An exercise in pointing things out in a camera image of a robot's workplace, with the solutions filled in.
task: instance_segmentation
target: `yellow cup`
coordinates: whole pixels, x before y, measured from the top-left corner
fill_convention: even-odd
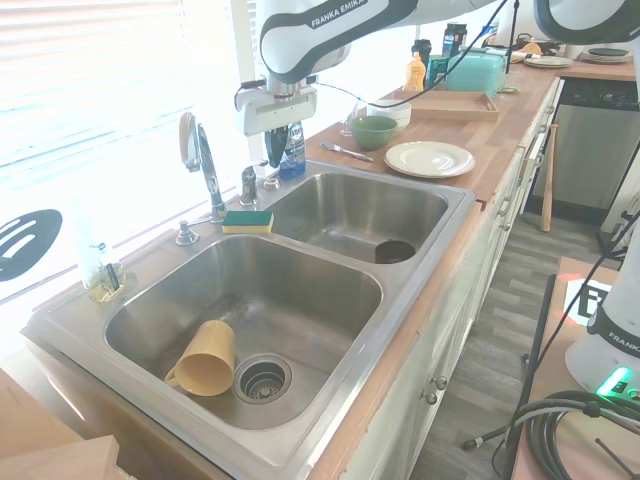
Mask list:
[[[209,320],[198,329],[164,381],[194,395],[212,397],[231,387],[234,369],[233,329],[220,320]]]

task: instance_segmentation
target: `gray wood floor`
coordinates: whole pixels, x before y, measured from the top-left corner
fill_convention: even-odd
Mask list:
[[[553,219],[551,232],[542,233],[539,225],[530,213],[516,221],[411,480],[498,478],[490,463],[498,440],[470,452],[460,444],[511,417],[524,378],[521,356],[531,350],[547,279],[560,257],[593,263],[600,256],[594,227]]]

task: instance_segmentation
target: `dishwasher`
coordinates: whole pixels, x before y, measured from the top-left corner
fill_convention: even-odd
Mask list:
[[[554,213],[602,223],[640,144],[636,83],[567,78],[554,123]],[[534,197],[544,195],[546,177],[545,158]]]

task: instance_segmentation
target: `sink basin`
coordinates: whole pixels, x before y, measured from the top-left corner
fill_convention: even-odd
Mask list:
[[[447,211],[435,192],[322,173],[270,207],[279,235],[375,263],[375,248],[400,240],[419,250]]]
[[[313,161],[281,183],[259,186],[257,207],[227,203],[274,211],[271,234],[203,223],[200,240],[180,247],[168,232],[124,260],[130,281],[113,302],[79,285],[23,330],[238,480],[308,476],[474,202],[465,190]],[[389,239],[415,254],[374,263]],[[236,334],[232,388],[171,388],[165,374],[212,319]]]
[[[309,405],[381,298],[362,272],[234,236],[134,298],[109,322],[106,338],[163,379],[202,323],[225,321],[236,334],[236,383],[216,397],[189,397],[231,425],[264,429]]]

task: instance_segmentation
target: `faucet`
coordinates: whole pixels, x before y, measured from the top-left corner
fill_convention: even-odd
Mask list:
[[[213,165],[213,156],[209,148],[207,136],[201,123],[198,123],[195,115],[186,112],[180,118],[180,153],[182,163],[190,172],[202,169],[209,194],[211,195],[211,215],[206,219],[197,220],[196,223],[212,222],[220,223],[224,220],[227,208],[222,201],[220,184]]]

